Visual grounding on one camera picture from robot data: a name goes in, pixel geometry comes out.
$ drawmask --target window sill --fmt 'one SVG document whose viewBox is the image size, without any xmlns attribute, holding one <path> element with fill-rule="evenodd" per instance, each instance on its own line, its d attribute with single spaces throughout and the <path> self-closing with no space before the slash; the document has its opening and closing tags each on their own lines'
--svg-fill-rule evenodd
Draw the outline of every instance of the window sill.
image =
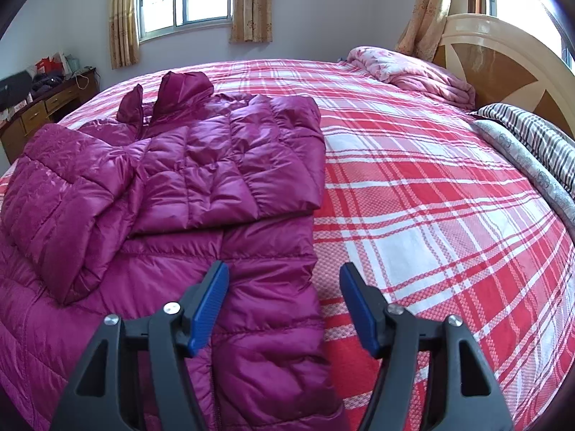
<svg viewBox="0 0 575 431">
<path fill-rule="evenodd" d="M 146 34 L 145 37 L 140 39 L 140 43 L 146 43 L 151 40 L 155 40 L 159 37 L 164 36 L 171 36 L 173 34 L 179 34 L 183 32 L 189 31 L 197 31 L 200 29 L 208 29 L 212 27 L 224 27 L 224 26 L 231 26 L 232 20 L 228 18 L 221 18 L 221 19 L 208 19 L 206 21 L 197 21 L 192 23 L 183 24 L 182 26 L 171 26 L 165 27 L 163 29 L 158 29 L 157 31 L 152 31 Z"/>
</svg>

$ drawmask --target blue rubber pad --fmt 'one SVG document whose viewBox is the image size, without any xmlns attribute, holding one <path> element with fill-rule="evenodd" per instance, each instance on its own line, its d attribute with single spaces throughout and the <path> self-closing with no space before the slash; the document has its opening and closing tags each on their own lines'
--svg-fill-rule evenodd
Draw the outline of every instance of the blue rubber pad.
<svg viewBox="0 0 575 431">
<path fill-rule="evenodd" d="M 221 264 L 192 319 L 192 338 L 188 343 L 188 350 L 192 356 L 196 356 L 203 347 L 208 345 L 216 318 L 228 292 L 228 286 L 229 269 L 226 264 Z"/>
<path fill-rule="evenodd" d="M 363 298 L 358 282 L 345 265 L 339 271 L 339 286 L 362 347 L 371 356 L 375 357 L 380 350 L 377 340 L 376 320 L 366 300 Z"/>
</svg>

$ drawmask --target plaid bedspread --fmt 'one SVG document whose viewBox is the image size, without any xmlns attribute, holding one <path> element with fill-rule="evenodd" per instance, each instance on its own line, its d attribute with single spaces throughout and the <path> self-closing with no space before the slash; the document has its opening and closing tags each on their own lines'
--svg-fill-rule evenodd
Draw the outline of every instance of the plaid bedspread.
<svg viewBox="0 0 575 431">
<path fill-rule="evenodd" d="M 352 261 L 388 300 L 419 316 L 463 316 L 516 423 L 553 399 L 575 350 L 575 250 L 527 179 L 480 139 L 461 110 L 384 85 L 346 63 L 246 61 L 195 66 L 217 92 L 306 94 L 323 115 L 326 192 L 314 224 L 314 271 L 333 381 L 356 429 L 378 362 L 362 350 L 338 287 Z M 136 83 L 121 83 L 60 124 L 113 116 Z M 11 171 L 0 180 L 4 195 Z M 419 361 L 407 430 L 419 427 L 427 359 Z"/>
</svg>

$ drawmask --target blue gripper pad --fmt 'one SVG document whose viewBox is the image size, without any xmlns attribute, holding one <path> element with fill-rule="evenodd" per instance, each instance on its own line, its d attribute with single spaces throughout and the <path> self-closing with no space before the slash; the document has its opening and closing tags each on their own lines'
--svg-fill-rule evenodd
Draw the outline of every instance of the blue gripper pad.
<svg viewBox="0 0 575 431">
<path fill-rule="evenodd" d="M 198 289 L 198 295 L 202 298 L 192 318 L 192 336 L 188 343 L 188 350 L 193 357 L 208 345 L 228 287 L 228 266 L 218 261 L 208 270 Z"/>
<path fill-rule="evenodd" d="M 382 346 L 378 341 L 378 329 L 385 328 L 385 298 L 376 287 L 365 284 L 352 263 L 341 266 L 339 286 L 362 347 L 373 358 L 379 358 Z"/>
</svg>

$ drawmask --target curtain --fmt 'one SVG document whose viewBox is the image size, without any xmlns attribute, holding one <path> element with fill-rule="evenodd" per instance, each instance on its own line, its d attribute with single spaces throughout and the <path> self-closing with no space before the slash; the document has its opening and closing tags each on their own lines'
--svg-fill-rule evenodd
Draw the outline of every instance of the curtain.
<svg viewBox="0 0 575 431">
<path fill-rule="evenodd" d="M 110 56 L 112 69 L 135 65 L 140 61 L 134 0 L 110 2 Z"/>
<path fill-rule="evenodd" d="M 431 61 L 445 29 L 451 0 L 415 0 L 413 15 L 396 51 Z"/>
<path fill-rule="evenodd" d="M 232 42 L 271 41 L 271 0 L 234 0 Z"/>
</svg>

